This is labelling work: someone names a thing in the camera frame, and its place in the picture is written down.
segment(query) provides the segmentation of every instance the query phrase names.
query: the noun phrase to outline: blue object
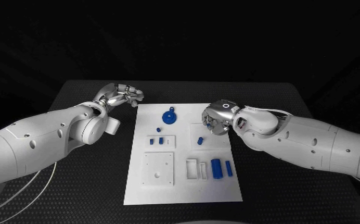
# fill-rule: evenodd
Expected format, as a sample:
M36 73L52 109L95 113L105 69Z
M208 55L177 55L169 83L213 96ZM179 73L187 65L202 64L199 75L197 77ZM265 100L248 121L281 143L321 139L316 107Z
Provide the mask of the blue object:
M225 164L226 164L228 174L229 174L229 176L232 176L231 161L226 161Z
M223 177L222 164L219 159L212 160L212 176L215 179L221 179Z
M170 107L170 110L164 112L164 114L163 114L163 122L166 124L173 124L176 122L174 107Z
M197 144L199 144L199 145L203 144L203 138L202 138L202 137L199 137Z

